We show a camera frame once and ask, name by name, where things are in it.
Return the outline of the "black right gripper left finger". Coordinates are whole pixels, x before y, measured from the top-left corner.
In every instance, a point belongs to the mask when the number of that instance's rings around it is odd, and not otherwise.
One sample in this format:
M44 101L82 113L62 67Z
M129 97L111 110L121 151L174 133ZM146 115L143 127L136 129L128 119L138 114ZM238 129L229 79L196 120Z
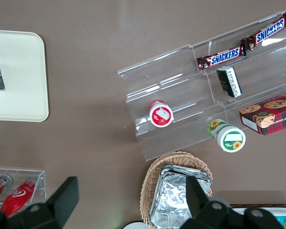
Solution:
M79 202L77 177L68 177L44 203L21 213L23 229L62 229Z

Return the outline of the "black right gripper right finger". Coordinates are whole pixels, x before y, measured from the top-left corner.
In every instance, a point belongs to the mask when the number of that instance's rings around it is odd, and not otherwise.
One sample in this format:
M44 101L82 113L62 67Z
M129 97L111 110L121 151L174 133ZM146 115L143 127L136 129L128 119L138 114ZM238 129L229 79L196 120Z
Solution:
M186 178L186 201L192 217L182 229L224 229L229 208L220 199L209 199L195 177Z

